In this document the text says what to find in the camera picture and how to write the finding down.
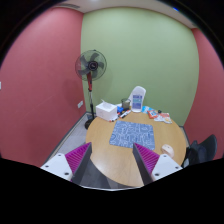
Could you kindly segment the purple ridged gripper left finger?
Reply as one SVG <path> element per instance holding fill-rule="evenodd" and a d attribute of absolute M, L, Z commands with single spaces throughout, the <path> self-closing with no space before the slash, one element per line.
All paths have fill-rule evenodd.
<path fill-rule="evenodd" d="M 41 169 L 79 185 L 91 153 L 92 144 L 86 143 L 66 154 L 57 153 Z"/>

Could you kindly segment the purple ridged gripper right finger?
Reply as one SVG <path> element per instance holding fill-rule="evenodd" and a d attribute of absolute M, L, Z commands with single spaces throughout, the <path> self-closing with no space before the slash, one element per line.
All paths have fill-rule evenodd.
<path fill-rule="evenodd" d="M 159 155 L 137 143 L 133 144 L 133 155 L 144 185 L 182 169 L 169 155 Z"/>

